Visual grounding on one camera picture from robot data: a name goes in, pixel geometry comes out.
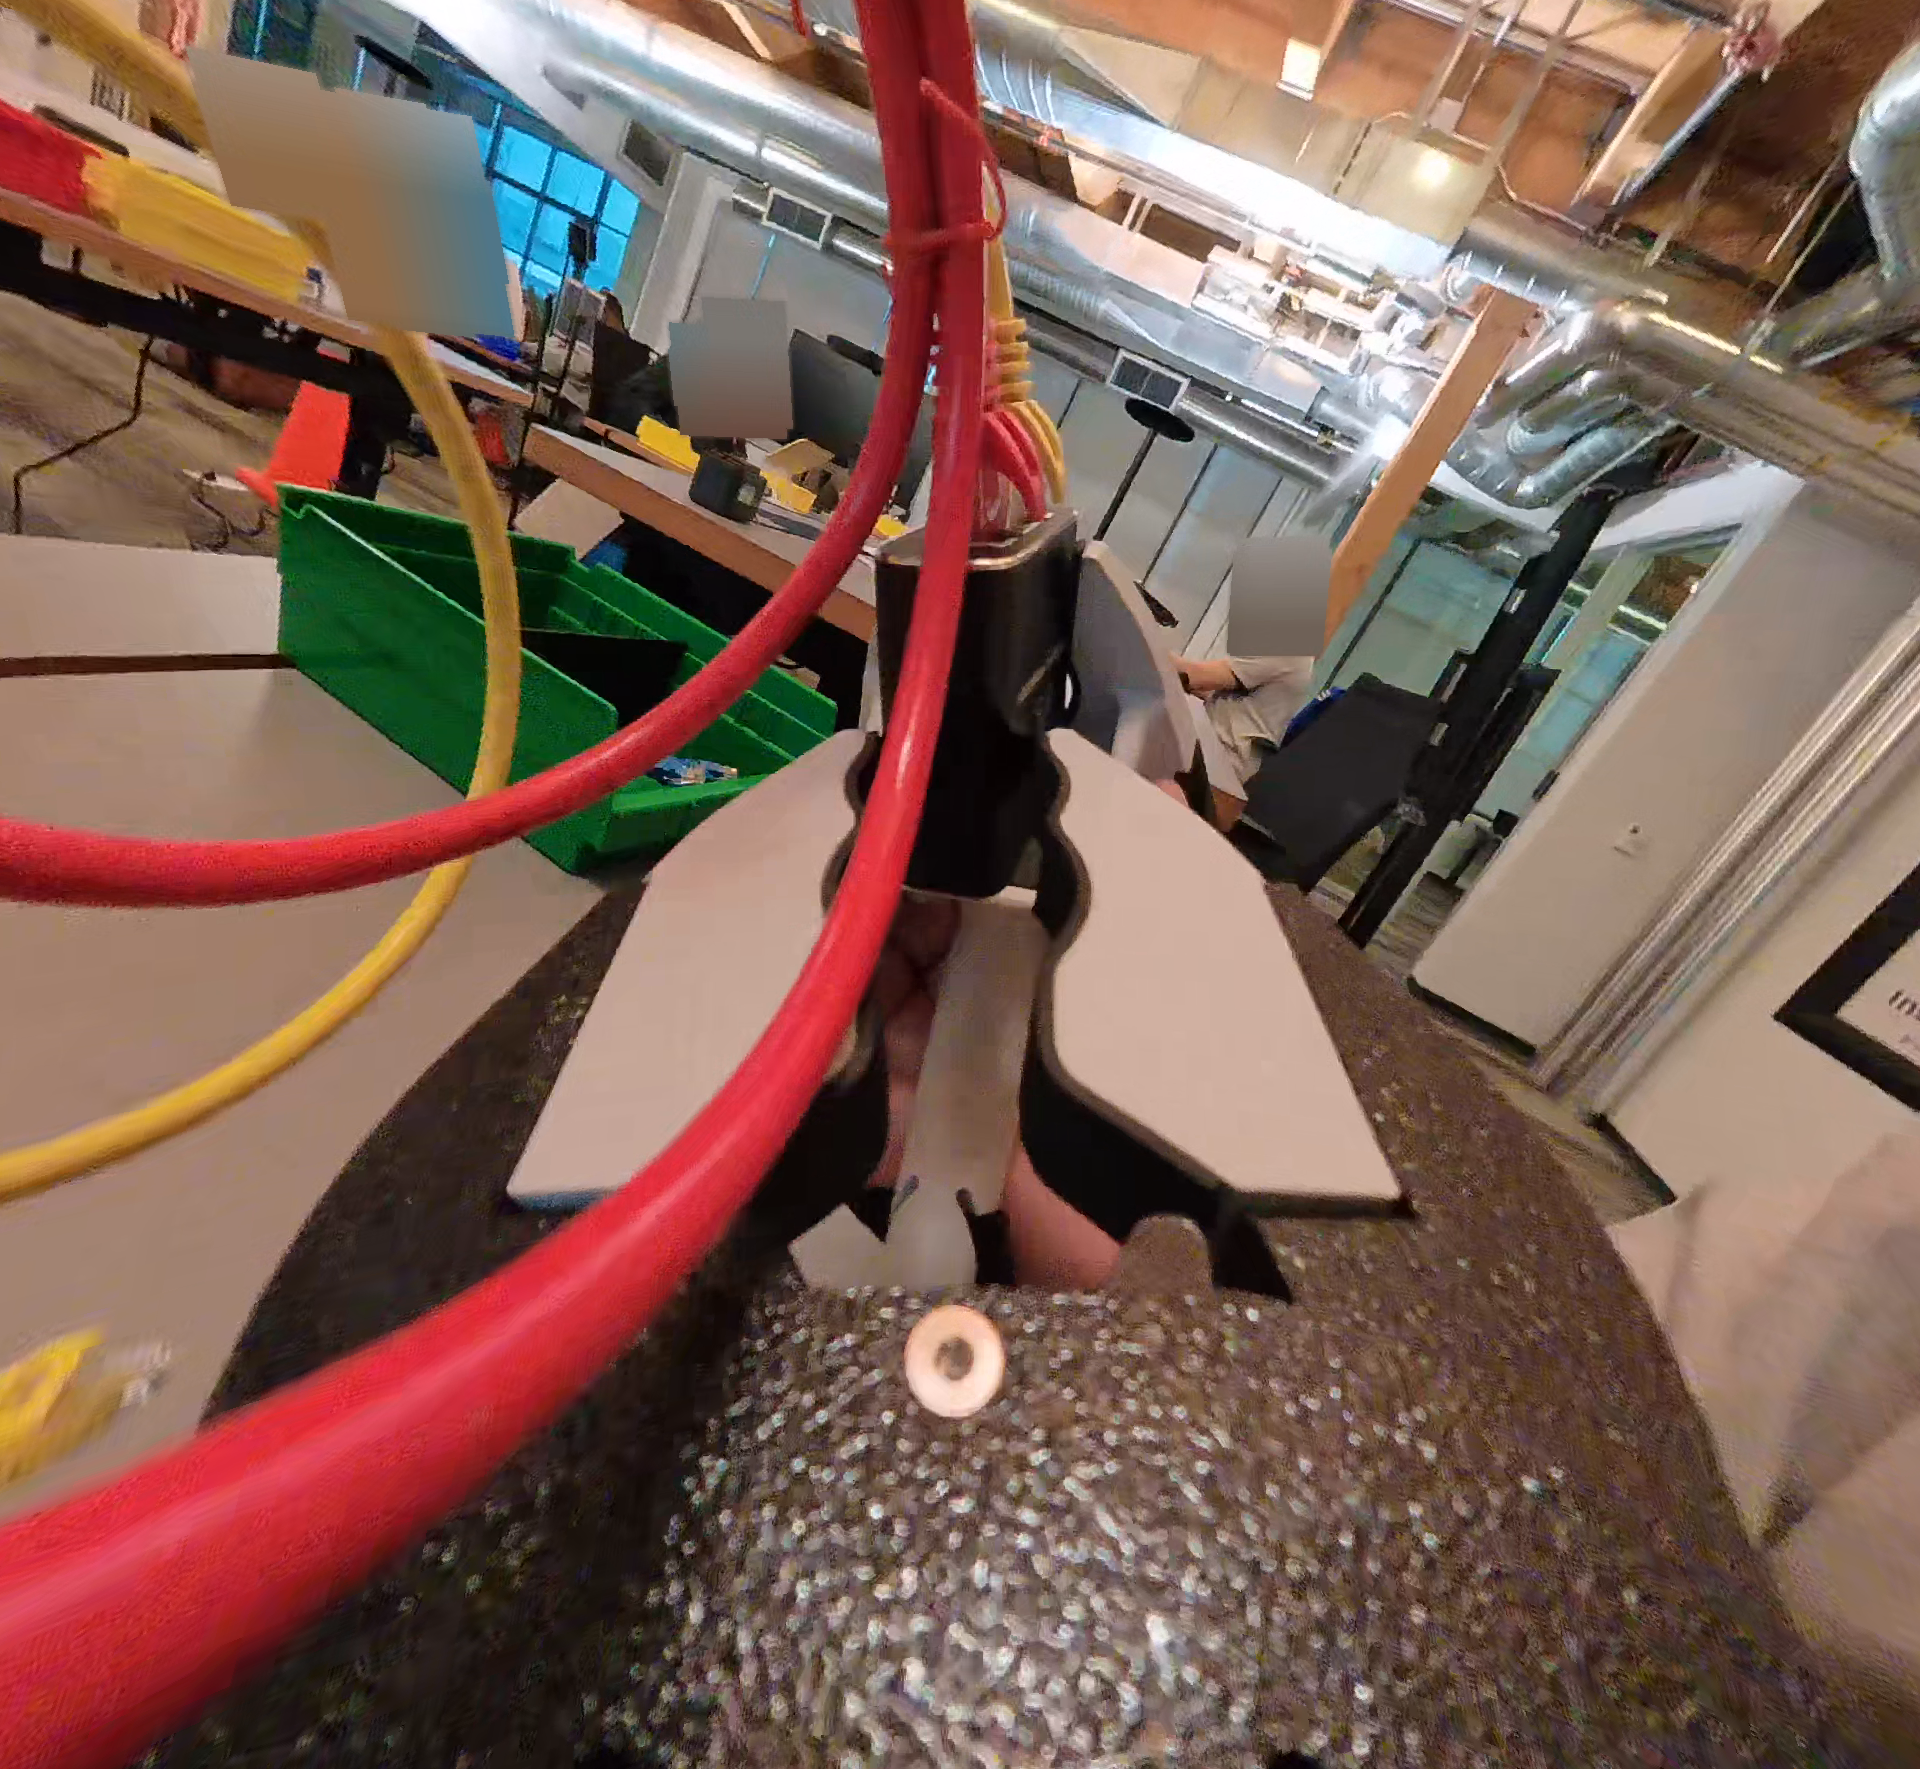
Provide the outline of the black ethernet splitter box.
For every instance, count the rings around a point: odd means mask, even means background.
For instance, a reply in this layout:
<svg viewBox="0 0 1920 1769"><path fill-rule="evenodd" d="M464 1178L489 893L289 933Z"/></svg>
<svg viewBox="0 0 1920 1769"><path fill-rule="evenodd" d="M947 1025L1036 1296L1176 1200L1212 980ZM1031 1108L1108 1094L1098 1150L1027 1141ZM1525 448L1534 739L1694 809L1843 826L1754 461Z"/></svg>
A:
<svg viewBox="0 0 1920 1769"><path fill-rule="evenodd" d="M1070 715L1078 571L1068 507L972 546L910 890L984 901L1038 884L1066 789L1047 738Z"/></svg>

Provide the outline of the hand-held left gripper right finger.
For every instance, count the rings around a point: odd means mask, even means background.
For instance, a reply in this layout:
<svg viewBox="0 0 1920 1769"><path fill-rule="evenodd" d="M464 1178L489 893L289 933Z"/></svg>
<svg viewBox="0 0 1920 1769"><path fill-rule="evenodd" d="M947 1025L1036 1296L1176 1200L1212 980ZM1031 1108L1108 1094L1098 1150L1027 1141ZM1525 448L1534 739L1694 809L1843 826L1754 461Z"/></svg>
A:
<svg viewBox="0 0 1920 1769"><path fill-rule="evenodd" d="M1402 1217L1262 874L1078 732L1043 753L1027 1157L1045 1189L1117 1245L1185 1221L1223 1267L1254 1266L1266 1221Z"/></svg>

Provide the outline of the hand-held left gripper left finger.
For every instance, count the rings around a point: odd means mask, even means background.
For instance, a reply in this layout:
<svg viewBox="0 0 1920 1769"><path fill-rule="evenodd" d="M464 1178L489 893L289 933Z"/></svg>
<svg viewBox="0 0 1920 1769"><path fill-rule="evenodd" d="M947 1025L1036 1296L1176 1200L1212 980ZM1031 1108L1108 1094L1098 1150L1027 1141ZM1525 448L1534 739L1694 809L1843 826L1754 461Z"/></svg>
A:
<svg viewBox="0 0 1920 1769"><path fill-rule="evenodd" d="M651 870L507 1180L515 1206L579 1211L619 1191L741 1066L821 936L867 750L856 729L829 735Z"/></svg>

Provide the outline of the black framed wall poster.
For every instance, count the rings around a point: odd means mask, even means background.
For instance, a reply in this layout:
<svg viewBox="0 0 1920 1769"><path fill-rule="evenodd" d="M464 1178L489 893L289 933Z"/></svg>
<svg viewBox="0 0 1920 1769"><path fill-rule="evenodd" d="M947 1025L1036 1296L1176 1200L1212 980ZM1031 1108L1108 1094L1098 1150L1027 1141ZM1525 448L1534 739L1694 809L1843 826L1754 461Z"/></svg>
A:
<svg viewBox="0 0 1920 1769"><path fill-rule="evenodd" d="M1918 1111L1918 869L1786 996L1773 1022Z"/></svg>

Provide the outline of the orange traffic cone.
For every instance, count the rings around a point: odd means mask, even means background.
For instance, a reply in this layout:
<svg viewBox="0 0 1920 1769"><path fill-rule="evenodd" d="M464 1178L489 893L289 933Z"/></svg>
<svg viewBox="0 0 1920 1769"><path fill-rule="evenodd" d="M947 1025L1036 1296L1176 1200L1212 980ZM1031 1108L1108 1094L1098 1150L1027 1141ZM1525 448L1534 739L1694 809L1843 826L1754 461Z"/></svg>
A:
<svg viewBox="0 0 1920 1769"><path fill-rule="evenodd" d="M241 467L237 481L270 510L288 487L335 490L350 422L344 391L302 383L294 394L274 450L262 465Z"/></svg>

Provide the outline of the wood-edged office table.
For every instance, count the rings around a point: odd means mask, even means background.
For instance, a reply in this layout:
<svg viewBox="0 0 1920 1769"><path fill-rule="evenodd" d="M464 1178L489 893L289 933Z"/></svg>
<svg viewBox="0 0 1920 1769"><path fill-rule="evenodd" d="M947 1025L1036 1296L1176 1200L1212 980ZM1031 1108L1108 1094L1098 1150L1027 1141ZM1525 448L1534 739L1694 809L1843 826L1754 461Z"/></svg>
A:
<svg viewBox="0 0 1920 1769"><path fill-rule="evenodd" d="M534 429L522 459L547 486L517 514L519 534L587 559L629 530L643 533L636 578L714 628L732 630L782 589L815 542L815 533L766 515L722 517L692 502L685 473L558 429Z"/></svg>
<svg viewBox="0 0 1920 1769"><path fill-rule="evenodd" d="M339 486L363 500L416 416L366 327L193 270L17 192L1 193L1 290L76 322L349 396Z"/></svg>

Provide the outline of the black office chair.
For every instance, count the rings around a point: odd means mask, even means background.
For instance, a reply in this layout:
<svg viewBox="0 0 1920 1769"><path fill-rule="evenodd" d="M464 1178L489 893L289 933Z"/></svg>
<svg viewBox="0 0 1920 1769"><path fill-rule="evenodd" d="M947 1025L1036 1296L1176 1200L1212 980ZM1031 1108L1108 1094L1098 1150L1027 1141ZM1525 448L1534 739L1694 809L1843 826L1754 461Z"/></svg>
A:
<svg viewBox="0 0 1920 1769"><path fill-rule="evenodd" d="M1438 715L1371 674L1313 701L1255 769L1236 846L1266 880L1311 890L1400 804Z"/></svg>

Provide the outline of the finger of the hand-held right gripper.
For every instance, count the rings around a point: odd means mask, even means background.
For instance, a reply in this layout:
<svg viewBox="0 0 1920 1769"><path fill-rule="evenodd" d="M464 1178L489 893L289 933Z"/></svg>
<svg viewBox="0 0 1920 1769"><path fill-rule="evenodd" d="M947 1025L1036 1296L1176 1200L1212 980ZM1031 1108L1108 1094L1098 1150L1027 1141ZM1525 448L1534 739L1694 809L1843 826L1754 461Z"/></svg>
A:
<svg viewBox="0 0 1920 1769"><path fill-rule="evenodd" d="M1106 542L1078 557L1072 725L1126 771L1205 811L1200 722L1137 582Z"/></svg>

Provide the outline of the yellow parts tray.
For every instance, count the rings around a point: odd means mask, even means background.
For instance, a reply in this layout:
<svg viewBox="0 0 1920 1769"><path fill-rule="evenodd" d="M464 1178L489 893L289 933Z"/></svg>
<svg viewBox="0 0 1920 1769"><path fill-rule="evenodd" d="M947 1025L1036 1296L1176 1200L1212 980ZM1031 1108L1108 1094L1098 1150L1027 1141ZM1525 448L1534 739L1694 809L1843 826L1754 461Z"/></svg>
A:
<svg viewBox="0 0 1920 1769"><path fill-rule="evenodd" d="M92 153L83 200L93 220L181 267L282 301L314 294L307 247L282 220L238 208L167 169Z"/></svg>

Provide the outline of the black display screen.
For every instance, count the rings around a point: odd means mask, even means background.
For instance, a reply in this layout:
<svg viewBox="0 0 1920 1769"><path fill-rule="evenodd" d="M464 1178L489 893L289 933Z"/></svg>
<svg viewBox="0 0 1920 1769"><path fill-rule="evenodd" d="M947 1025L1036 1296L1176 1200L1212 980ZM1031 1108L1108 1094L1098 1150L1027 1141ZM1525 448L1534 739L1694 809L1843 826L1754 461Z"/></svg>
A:
<svg viewBox="0 0 1920 1769"><path fill-rule="evenodd" d="M846 471L858 461L876 416L881 368L838 340L821 340L798 328L788 335L790 434L826 450ZM918 404L901 468L890 495L890 510L902 515L923 486L934 457L936 401L926 394Z"/></svg>

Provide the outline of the black floor lamp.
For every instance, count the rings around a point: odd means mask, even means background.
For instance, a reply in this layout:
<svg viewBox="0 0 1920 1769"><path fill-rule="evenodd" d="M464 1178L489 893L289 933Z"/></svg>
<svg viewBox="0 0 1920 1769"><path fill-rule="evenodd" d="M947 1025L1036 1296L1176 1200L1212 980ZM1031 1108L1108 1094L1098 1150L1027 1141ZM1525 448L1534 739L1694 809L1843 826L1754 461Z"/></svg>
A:
<svg viewBox="0 0 1920 1769"><path fill-rule="evenodd" d="M1105 542L1113 533L1117 515L1139 479L1139 468L1152 457L1154 448L1161 443L1186 447L1197 434L1185 416L1143 396L1129 396L1126 399L1126 413L1129 422L1142 431L1142 437L1093 530L1093 541L1096 542Z"/></svg>

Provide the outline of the wooden support pillar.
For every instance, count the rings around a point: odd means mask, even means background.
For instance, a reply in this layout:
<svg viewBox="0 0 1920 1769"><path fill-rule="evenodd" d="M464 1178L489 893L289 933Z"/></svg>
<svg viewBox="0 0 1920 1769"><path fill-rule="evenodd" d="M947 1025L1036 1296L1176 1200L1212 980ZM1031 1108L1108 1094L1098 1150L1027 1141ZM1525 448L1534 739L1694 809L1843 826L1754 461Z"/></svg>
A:
<svg viewBox="0 0 1920 1769"><path fill-rule="evenodd" d="M1492 286L1477 294L1472 327L1333 549L1322 638L1346 619L1537 315L1537 303L1523 294Z"/></svg>

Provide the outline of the red parts tray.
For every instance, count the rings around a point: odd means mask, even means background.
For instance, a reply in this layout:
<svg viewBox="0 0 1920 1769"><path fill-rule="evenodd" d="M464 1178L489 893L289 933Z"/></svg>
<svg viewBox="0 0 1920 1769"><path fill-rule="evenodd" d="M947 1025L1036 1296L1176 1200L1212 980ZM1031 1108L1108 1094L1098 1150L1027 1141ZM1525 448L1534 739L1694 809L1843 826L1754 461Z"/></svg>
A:
<svg viewBox="0 0 1920 1769"><path fill-rule="evenodd" d="M13 103L1 103L0 120L1 190L64 215L88 216L85 178L100 151Z"/></svg>

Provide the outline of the green plastic bin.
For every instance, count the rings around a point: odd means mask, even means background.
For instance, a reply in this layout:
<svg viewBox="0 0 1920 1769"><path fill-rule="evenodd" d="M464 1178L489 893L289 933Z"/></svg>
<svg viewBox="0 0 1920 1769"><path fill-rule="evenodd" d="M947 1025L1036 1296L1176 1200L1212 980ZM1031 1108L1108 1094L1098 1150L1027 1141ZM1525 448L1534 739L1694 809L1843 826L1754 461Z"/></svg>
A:
<svg viewBox="0 0 1920 1769"><path fill-rule="evenodd" d="M685 610L561 542L515 536L514 557L522 676L511 780L636 724L726 645ZM485 696L480 583L466 529L292 486L279 495L277 566L279 652L444 782L466 787ZM648 771L525 842L570 874L659 856L835 729L834 701L769 668L679 749L724 777L670 782Z"/></svg>

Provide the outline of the person's right hand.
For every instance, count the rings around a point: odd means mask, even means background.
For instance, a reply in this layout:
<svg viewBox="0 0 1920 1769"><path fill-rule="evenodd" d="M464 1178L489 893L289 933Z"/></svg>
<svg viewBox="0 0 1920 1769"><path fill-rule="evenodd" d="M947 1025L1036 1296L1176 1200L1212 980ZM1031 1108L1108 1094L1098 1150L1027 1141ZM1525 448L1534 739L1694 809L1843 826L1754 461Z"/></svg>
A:
<svg viewBox="0 0 1920 1769"><path fill-rule="evenodd" d="M936 894L907 894L897 907L892 930L881 952L871 995L881 1019L881 1055L886 1082L886 1141L869 1178L869 1187L890 1191L888 1156L892 1107L907 1092L931 1017L931 998L939 971L956 937L966 901ZM996 1231L1005 1238L1003 1275L1022 1286L1051 1290L1093 1290L1117 1266L1117 1242L1096 1229L1088 1217L1068 1205L1038 1175L1018 1144L1006 1176Z"/></svg>

